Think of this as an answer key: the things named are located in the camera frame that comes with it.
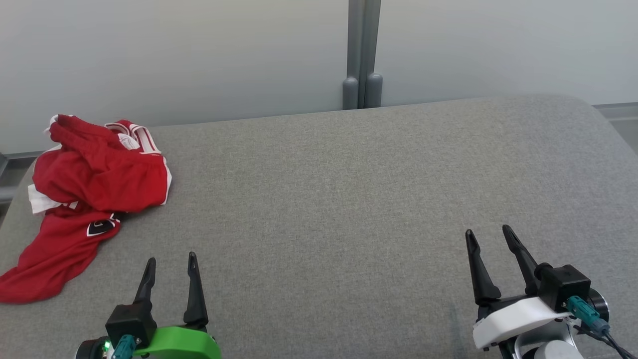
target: gray fabric surface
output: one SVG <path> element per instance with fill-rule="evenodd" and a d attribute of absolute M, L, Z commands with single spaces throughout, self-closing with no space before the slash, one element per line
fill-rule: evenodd
<path fill-rule="evenodd" d="M 573 264 L 638 353 L 638 157 L 564 96 L 458 100 L 153 128 L 168 204 L 125 220 L 57 297 L 0 305 L 3 358 L 70 357 L 158 261 L 153 316 L 181 322 L 188 251 L 209 331 L 233 358 L 499 358 L 473 347 L 464 231 L 503 295 L 523 278 L 510 224 L 539 262 Z M 20 185 L 0 271 L 38 232 Z M 579 338 L 590 358 L 614 356 Z"/>

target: black cable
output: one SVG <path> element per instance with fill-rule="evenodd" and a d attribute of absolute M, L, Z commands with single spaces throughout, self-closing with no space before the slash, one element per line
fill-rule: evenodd
<path fill-rule="evenodd" d="M 584 329 L 580 326 L 574 325 L 574 329 L 578 330 L 579 333 L 583 333 L 588 335 L 591 338 L 594 338 L 600 342 L 603 342 L 605 344 L 607 344 L 608 346 L 614 348 L 616 351 L 618 351 L 618 349 L 620 349 L 620 351 L 618 351 L 618 354 L 620 354 L 620 357 L 622 357 L 623 359 L 638 359 L 636 358 L 635 355 L 633 355 L 632 353 L 629 353 L 629 351 L 627 351 L 625 348 L 621 347 L 618 345 L 618 343 L 616 343 L 616 341 L 614 341 L 614 343 L 616 343 L 616 345 L 618 346 L 618 349 L 616 347 L 614 347 L 614 344 L 612 344 L 612 342 L 610 342 L 609 340 L 607 340 L 606 338 L 603 338 L 599 335 L 596 335 L 594 333 L 592 333 L 591 331 Z"/>
<path fill-rule="evenodd" d="M 611 336 L 611 334 L 609 334 L 609 331 L 606 330 L 603 335 L 605 335 L 605 337 L 607 338 L 607 340 L 609 340 L 609 342 L 611 343 L 611 346 L 614 347 L 614 349 L 618 352 L 618 354 L 620 354 L 620 356 L 623 357 L 623 359 L 629 359 L 629 357 L 627 355 L 625 355 L 625 352 L 627 352 L 626 350 L 624 350 L 623 348 L 621 348 L 618 343 L 614 340 L 614 338 Z"/>

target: red clothing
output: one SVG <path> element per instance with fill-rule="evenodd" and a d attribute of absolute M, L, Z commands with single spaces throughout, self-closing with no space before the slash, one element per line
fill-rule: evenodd
<path fill-rule="evenodd" d="M 42 154 L 31 202 L 46 209 L 40 232 L 18 265 L 0 277 L 0 302 L 57 295 L 84 271 L 101 241 L 119 231 L 116 213 L 166 203 L 171 175 L 148 129 L 126 120 L 92 125 L 58 115 L 49 129 L 56 148 Z"/>

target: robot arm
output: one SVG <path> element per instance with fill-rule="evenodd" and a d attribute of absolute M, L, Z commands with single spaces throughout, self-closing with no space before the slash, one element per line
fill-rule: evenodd
<path fill-rule="evenodd" d="M 181 326 L 158 328 L 151 315 L 155 266 L 155 258 L 150 258 L 133 303 L 115 307 L 105 325 L 108 336 L 84 341 L 75 359 L 130 359 L 149 355 L 165 359 L 221 359 L 217 342 L 206 330 L 208 313 L 195 253 L 188 255 L 190 286 Z"/>
<path fill-rule="evenodd" d="M 609 335 L 607 302 L 591 280 L 571 265 L 537 264 L 509 225 L 503 226 L 508 248 L 525 279 L 525 294 L 501 298 L 480 257 L 471 230 L 465 233 L 478 318 L 473 337 L 477 349 L 498 347 L 505 359 L 581 359 L 574 334 L 585 333 L 635 358 Z M 523 346 L 536 344 L 525 352 Z"/>

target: jersey logo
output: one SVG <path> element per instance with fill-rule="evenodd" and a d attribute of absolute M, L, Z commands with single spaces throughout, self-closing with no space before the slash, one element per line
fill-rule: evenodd
<path fill-rule="evenodd" d="M 111 217 L 109 219 L 91 222 L 89 224 L 89 227 L 86 229 L 86 236 L 99 236 L 100 234 L 109 232 L 110 230 L 115 228 L 115 222 L 119 223 L 119 219 L 117 218 L 115 213 L 111 214 Z"/>

